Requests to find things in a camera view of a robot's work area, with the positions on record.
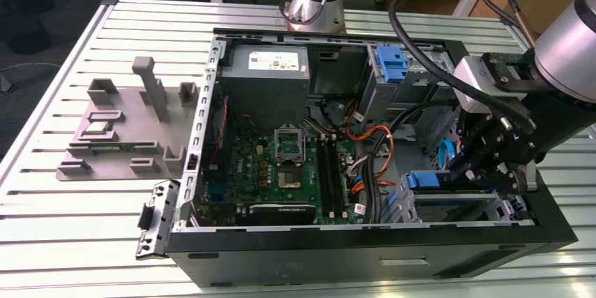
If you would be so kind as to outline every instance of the power supply label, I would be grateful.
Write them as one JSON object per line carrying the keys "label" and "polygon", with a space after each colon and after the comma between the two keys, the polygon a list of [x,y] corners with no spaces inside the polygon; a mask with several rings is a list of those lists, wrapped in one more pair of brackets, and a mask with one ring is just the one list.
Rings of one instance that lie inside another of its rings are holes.
{"label": "power supply label", "polygon": [[247,69],[298,71],[297,55],[297,52],[251,52],[247,56]]}

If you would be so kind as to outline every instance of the ram slot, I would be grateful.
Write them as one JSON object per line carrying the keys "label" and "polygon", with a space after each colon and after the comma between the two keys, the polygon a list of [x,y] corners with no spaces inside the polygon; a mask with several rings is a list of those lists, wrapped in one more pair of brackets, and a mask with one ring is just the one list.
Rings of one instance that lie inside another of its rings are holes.
{"label": "ram slot", "polygon": [[331,186],[329,183],[329,162],[326,161],[325,140],[315,142],[315,165],[318,167],[319,206],[323,216],[331,213]]}
{"label": "ram slot", "polygon": [[347,215],[343,203],[343,186],[341,185],[341,171],[338,168],[338,155],[334,141],[326,142],[326,162],[329,167],[329,183],[333,193],[333,212],[334,217],[341,218]]}

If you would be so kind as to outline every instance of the motherboard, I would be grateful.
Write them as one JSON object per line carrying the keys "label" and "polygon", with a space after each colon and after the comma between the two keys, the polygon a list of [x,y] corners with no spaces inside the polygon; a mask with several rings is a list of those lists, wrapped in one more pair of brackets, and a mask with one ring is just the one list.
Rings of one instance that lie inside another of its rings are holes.
{"label": "motherboard", "polygon": [[[254,205],[295,211],[305,205],[313,211],[314,225],[357,223],[341,177],[353,160],[351,144],[347,140],[301,137],[297,131],[297,137],[275,133],[234,138],[225,182],[210,182],[209,202],[195,204],[202,225],[242,225],[241,217]],[[326,147],[334,148],[329,159]]]}

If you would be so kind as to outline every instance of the black connector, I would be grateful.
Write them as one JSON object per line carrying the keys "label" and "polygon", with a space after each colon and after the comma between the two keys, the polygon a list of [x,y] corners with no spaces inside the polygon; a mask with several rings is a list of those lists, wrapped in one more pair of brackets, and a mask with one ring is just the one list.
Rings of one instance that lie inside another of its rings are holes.
{"label": "black connector", "polygon": [[329,169],[329,183],[333,194],[333,212],[334,217],[339,218],[345,211],[343,203],[343,187],[341,185],[341,171],[338,169],[338,155],[334,141],[327,141],[326,144],[326,162]]}
{"label": "black connector", "polygon": [[322,215],[331,211],[331,186],[329,183],[329,169],[326,166],[326,145],[325,140],[315,142],[315,164],[318,167],[319,183],[319,206]]}
{"label": "black connector", "polygon": [[137,227],[141,230],[147,230],[150,228],[150,221],[153,220],[153,212],[155,210],[154,206],[147,207],[146,204],[142,205],[142,210],[139,211]]}
{"label": "black connector", "polygon": [[198,165],[198,156],[190,154],[187,158],[186,170],[195,170],[197,165]]}

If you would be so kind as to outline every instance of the aluminum slotted table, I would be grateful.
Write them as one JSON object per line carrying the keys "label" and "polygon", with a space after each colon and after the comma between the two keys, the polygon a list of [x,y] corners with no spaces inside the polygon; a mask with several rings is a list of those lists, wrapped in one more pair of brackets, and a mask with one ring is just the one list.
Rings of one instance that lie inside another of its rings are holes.
{"label": "aluminum slotted table", "polygon": [[[487,19],[401,14],[415,38],[461,40],[471,54],[521,52],[518,35]],[[386,13],[346,10],[347,33],[391,35]],[[137,215],[154,182],[58,182],[55,167],[87,105],[93,78],[139,86],[135,56],[151,56],[163,86],[202,82],[213,27],[283,29],[271,6],[117,0],[99,6],[0,163],[0,295],[129,297],[590,297],[596,292],[596,141],[581,132],[539,165],[578,242],[483,275],[399,281],[197,288],[170,260],[137,262]]]}

